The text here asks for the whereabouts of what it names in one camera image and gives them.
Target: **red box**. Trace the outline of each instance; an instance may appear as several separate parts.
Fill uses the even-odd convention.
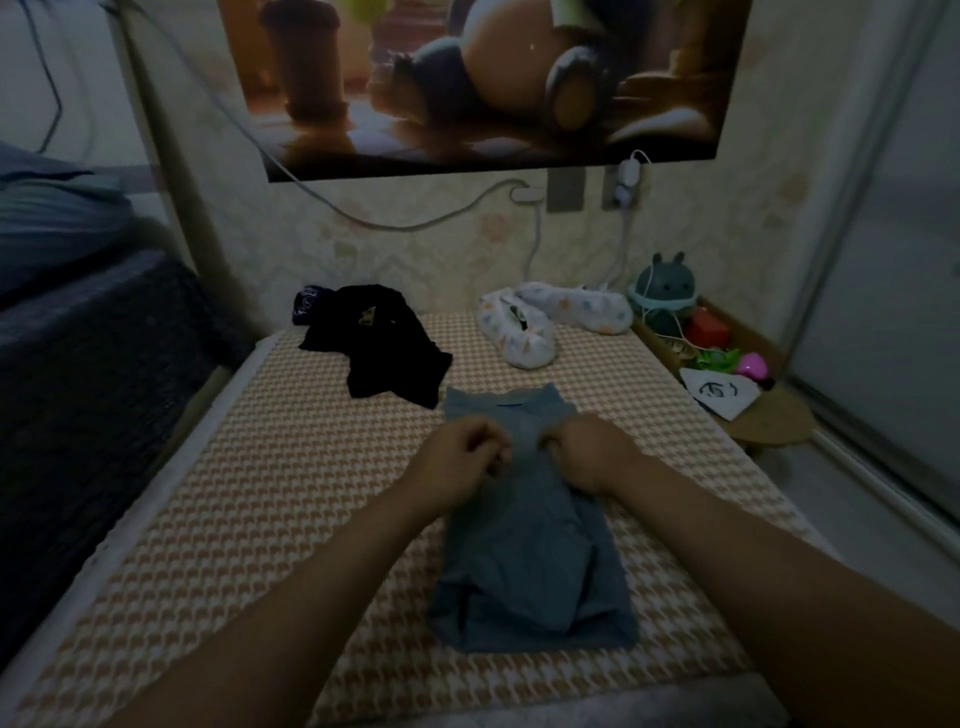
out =
[[[705,308],[697,308],[686,322],[684,336],[701,349],[725,349],[730,343],[730,327]]]

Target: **white cable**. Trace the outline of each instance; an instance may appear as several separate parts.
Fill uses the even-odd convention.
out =
[[[650,284],[653,283],[654,281],[654,270],[656,268],[657,268],[657,263],[650,264],[650,276],[647,277],[647,286],[646,288],[643,289],[644,301],[647,300],[647,294],[650,293]],[[667,309],[666,308],[641,308],[640,310],[643,311],[643,315],[640,317],[640,322],[644,326],[646,326],[647,316],[649,316],[654,311],[666,311]],[[696,349],[698,352],[722,352],[723,351],[722,349],[718,349],[717,347],[712,347],[710,349],[704,349],[703,347],[698,347],[696,344],[694,344],[692,341],[690,341],[684,336],[684,326],[683,324],[680,323],[680,319],[677,318],[677,314],[675,314],[673,311],[668,311],[668,313],[671,316],[673,316],[673,320],[677,323],[677,331],[680,332],[680,336],[667,336],[666,334],[657,333],[656,331],[654,331],[654,333],[657,336],[659,336],[661,339],[669,339],[670,341],[683,341],[687,346],[693,349]]]
[[[607,272],[600,279],[600,282],[597,284],[597,287],[606,287],[610,283],[619,279],[624,272],[627,270],[627,253],[630,249],[630,199],[626,198],[620,201],[620,213],[622,217],[622,225],[620,228],[620,247],[617,250],[616,258],[613,259],[613,263],[610,268],[607,269]],[[613,272],[617,270],[619,266],[619,272],[614,275]]]
[[[154,17],[152,13],[150,13],[142,5],[136,2],[136,0],[117,0],[117,4],[129,5],[131,9],[133,9],[138,14],[142,15],[143,18],[148,23],[150,23],[152,26],[154,26],[154,28],[156,28],[156,30],[163,36],[163,38],[167,41],[167,43],[170,45],[173,51],[180,58],[180,61],[183,63],[183,65],[186,66],[187,70],[190,72],[190,75],[193,76],[194,81],[204,91],[207,98],[209,98],[210,102],[217,109],[220,110],[220,112],[236,128],[236,130],[240,132],[240,134],[242,134],[254,147],[256,147],[264,157],[266,157],[271,162],[273,162],[276,165],[277,169],[279,169],[284,175],[290,178],[290,182],[295,184],[297,187],[299,187],[303,192],[308,194],[310,197],[314,198],[315,200],[323,203],[324,205],[332,209],[338,215],[341,215],[342,217],[347,218],[350,222],[356,223],[357,225],[360,225],[369,230],[376,230],[376,231],[396,231],[396,232],[420,231],[426,228],[432,228],[433,226],[439,225],[440,223],[445,222],[446,220],[457,217],[458,215],[462,215],[465,212],[469,212],[470,210],[477,207],[477,205],[479,205],[484,200],[484,198],[486,198],[488,195],[490,195],[492,192],[496,191],[500,187],[505,187],[508,184],[511,184],[514,186],[521,186],[521,187],[530,186],[530,184],[525,180],[520,180],[520,179],[501,180],[500,182],[496,182],[495,184],[492,184],[490,187],[488,187],[483,192],[481,192],[477,196],[477,198],[473,200],[473,202],[469,203],[468,205],[458,207],[457,209],[451,210],[450,212],[443,214],[440,217],[435,217],[430,220],[424,220],[423,222],[415,223],[413,225],[382,225],[380,223],[371,222],[370,220],[364,220],[363,218],[355,217],[351,215],[349,212],[346,212],[345,210],[342,210],[339,207],[337,207],[334,203],[330,202],[326,197],[321,195],[319,192],[316,192],[310,189],[296,175],[294,175],[293,172],[287,169],[280,162],[279,159],[274,157],[274,155],[272,155],[263,146],[263,144],[260,143],[260,140],[256,138],[256,135],[253,132],[251,132],[249,129],[247,129],[246,124],[244,124],[244,122],[242,122],[233,113],[233,111],[230,110],[229,106],[227,106],[227,104],[224,103],[224,101],[220,98],[219,94],[215,93],[213,90],[210,89],[210,87],[206,83],[206,79],[204,78],[203,74],[197,69],[193,61],[190,60],[186,52],[183,50],[182,46],[180,46],[180,42],[177,41],[173,33],[171,33],[169,29],[167,29],[167,27],[163,24],[161,20]]]
[[[527,257],[527,262],[523,265],[523,282],[530,281],[530,266],[533,265],[537,251],[540,249],[540,240],[543,232],[543,203],[534,203],[534,247]]]
[[[642,149],[634,149],[634,152],[630,155],[630,159],[636,159],[636,155],[643,155],[643,158],[647,160],[647,164],[653,164],[650,158],[647,157],[647,153]]]

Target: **pink object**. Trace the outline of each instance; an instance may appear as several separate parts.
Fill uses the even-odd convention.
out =
[[[763,381],[770,377],[770,367],[758,353],[745,353],[733,373],[748,376],[753,381]]]

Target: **slipper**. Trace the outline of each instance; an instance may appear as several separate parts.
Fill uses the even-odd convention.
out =
[[[482,297],[477,324],[503,358],[519,369],[545,367],[557,355],[553,323],[545,313],[519,299],[513,288]]]
[[[523,283],[516,294],[558,324],[613,336],[634,322],[630,302],[619,293],[591,291],[586,286],[558,288],[547,283]]]

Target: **floral wallpaper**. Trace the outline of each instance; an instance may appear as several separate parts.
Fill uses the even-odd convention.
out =
[[[170,27],[207,81],[241,118],[243,95],[216,0],[141,0]],[[654,252],[685,251],[701,293],[757,325],[816,175],[871,0],[755,0],[716,160],[655,165],[629,232],[626,286]],[[418,311],[472,308],[478,295],[517,283],[534,216],[494,192],[474,211],[427,230],[369,231],[293,184],[267,184],[257,151],[213,107],[163,39],[136,18],[136,50],[182,169],[180,214],[202,275],[260,332],[289,325],[295,293],[379,282]],[[544,215],[533,278],[595,284],[620,238],[618,212],[600,209],[602,169],[588,170],[586,209]],[[545,185],[519,173],[311,182],[350,213],[412,224],[473,199],[497,180]]]

